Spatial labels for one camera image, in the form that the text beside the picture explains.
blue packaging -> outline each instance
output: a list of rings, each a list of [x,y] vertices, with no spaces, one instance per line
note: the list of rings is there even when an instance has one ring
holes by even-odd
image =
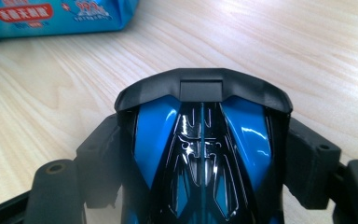
[[[0,0],[0,38],[117,31],[138,0]]]

